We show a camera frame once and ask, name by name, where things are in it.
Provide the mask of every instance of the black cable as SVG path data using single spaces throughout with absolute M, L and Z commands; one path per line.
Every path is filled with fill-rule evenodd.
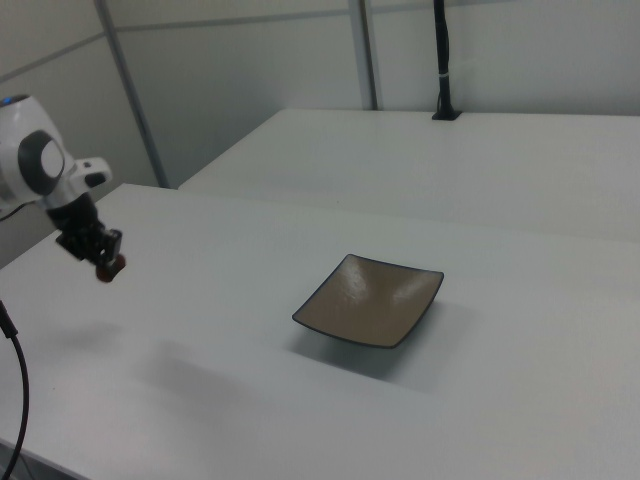
M 20 432 L 18 433 L 18 440 L 16 441 L 16 446 L 13 449 L 11 460 L 9 460 L 9 465 L 7 465 L 7 469 L 5 470 L 4 475 L 2 475 L 1 479 L 9 480 L 9 478 L 11 477 L 11 472 L 13 472 L 13 469 L 18 462 L 18 458 L 20 458 L 20 450 L 22 450 L 24 436 L 27 433 L 27 421 L 29 420 L 29 374 L 27 373 L 27 362 L 24 359 L 24 353 L 22 352 L 22 347 L 20 346 L 20 341 L 18 340 L 18 331 L 13 325 L 9 314 L 7 313 L 7 309 L 4 307 L 4 304 L 1 301 L 0 329 L 2 329 L 4 335 L 11 340 L 11 342 L 13 343 L 13 347 L 16 349 L 18 362 L 20 363 L 20 372 L 22 373 L 22 421 L 20 423 Z
M 29 205 L 29 204 L 28 203 L 23 203 L 18 208 L 14 209 L 11 213 L 5 215 L 4 217 L 1 217 L 0 218 L 0 222 L 4 222 L 5 220 L 8 220 L 9 218 L 13 217 L 16 213 L 18 213 L 20 210 L 22 210 L 27 205 Z

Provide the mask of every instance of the white wall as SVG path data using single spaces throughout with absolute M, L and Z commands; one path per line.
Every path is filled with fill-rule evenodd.
M 0 0 L 0 97 L 34 95 L 76 158 L 102 156 L 114 181 L 155 185 L 93 2 Z M 53 231 L 35 206 L 0 223 L 0 267 Z
M 432 2 L 371 0 L 386 110 L 435 109 Z M 454 106 L 640 114 L 638 0 L 450 0 Z
M 170 185 L 282 108 L 368 108 L 354 5 L 109 0 Z

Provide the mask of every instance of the brown ceramic plate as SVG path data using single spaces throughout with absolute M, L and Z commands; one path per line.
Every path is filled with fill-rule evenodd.
M 293 319 L 325 335 L 394 348 L 425 314 L 443 279 L 442 272 L 347 255 Z

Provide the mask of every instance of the white table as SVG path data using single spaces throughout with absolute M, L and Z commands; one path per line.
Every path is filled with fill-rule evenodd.
M 640 118 L 285 110 L 188 192 L 640 242 Z
M 0 271 L 27 450 L 92 479 L 637 478 L 640 245 L 133 186 L 99 208 L 114 283 L 53 237 Z M 446 273 L 398 349 L 291 320 L 347 253 Z

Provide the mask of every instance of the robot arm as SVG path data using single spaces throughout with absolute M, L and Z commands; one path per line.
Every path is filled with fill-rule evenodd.
M 62 232 L 58 244 L 107 282 L 125 265 L 122 233 L 98 220 L 88 192 L 111 179 L 102 158 L 74 160 L 35 98 L 0 100 L 0 209 L 35 202 Z

